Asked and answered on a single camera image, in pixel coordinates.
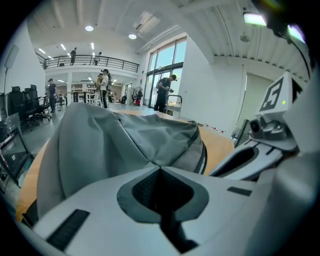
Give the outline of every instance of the glass door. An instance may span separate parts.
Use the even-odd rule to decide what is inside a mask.
[[[154,79],[153,79],[153,83],[152,83],[152,88],[151,88],[151,101],[150,101],[150,105],[149,105],[149,108],[152,107],[154,108],[155,107],[155,104],[156,104],[156,99],[157,99],[157,88],[156,88],[156,85],[158,83],[158,81],[161,79],[161,74],[156,74],[154,76]]]
[[[182,68],[177,68],[172,71],[173,75],[176,75],[177,81],[172,81],[170,88],[174,90],[174,92],[169,92],[169,95],[178,95],[179,94],[179,87],[180,87],[180,80],[182,76]],[[169,97],[168,104],[172,106],[176,106],[180,104],[181,99],[179,97]]]
[[[156,85],[158,81],[162,78],[168,78],[170,77],[170,71],[163,72],[163,73],[158,73],[154,76],[153,80],[153,86],[152,86],[152,93],[151,93],[151,102],[150,102],[150,107],[154,108],[157,100],[157,88]]]
[[[152,88],[152,82],[154,79],[154,75],[148,75],[146,78],[146,84],[144,87],[144,98],[143,98],[143,105],[149,107],[150,104],[150,90]]]

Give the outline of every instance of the wooden table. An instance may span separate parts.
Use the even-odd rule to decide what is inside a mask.
[[[185,120],[178,119],[171,115],[149,109],[147,109],[146,111],[114,110],[114,112],[131,114],[136,116],[157,114],[161,118],[176,120],[180,122],[187,122]],[[231,139],[220,136],[219,134],[215,134],[212,131],[204,129],[203,127],[199,127],[199,130],[202,141],[204,142],[207,150],[208,158],[204,175],[208,175],[211,172],[211,170],[213,170],[218,165],[218,163],[221,162],[234,149],[234,142]],[[18,203],[15,208],[15,217],[18,221],[22,220],[22,214],[24,214],[29,208],[29,206],[37,199],[38,174],[47,144],[48,142],[45,143],[42,149],[39,151],[24,178],[20,190]]]

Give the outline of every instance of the office chair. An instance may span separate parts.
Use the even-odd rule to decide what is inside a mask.
[[[44,114],[45,110],[47,110],[50,107],[50,105],[40,104],[40,100],[44,101],[44,97],[42,99],[41,97],[38,97],[37,86],[35,86],[34,84],[30,84],[30,88],[26,88],[24,90],[30,96],[33,107],[36,109],[35,113],[40,115],[39,117],[41,119],[48,119],[48,121],[50,121],[51,116],[49,114]]]
[[[25,97],[19,86],[13,86],[7,94],[7,109],[8,116],[18,113],[20,121],[26,122],[29,115],[26,113]]]

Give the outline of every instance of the green light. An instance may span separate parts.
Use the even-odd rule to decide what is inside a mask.
[[[288,25],[288,30],[291,36],[295,37],[296,39],[299,39],[303,43],[306,43],[303,39],[303,36],[295,27]]]
[[[264,18],[257,13],[245,13],[244,15],[244,22],[245,23],[250,23],[250,24],[255,24],[255,25],[261,25],[261,26],[266,26],[266,22]]]

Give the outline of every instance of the gray fabric cover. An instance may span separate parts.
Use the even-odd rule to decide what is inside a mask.
[[[194,124],[72,103],[42,158],[38,216],[91,183],[147,166],[194,172],[202,149]]]

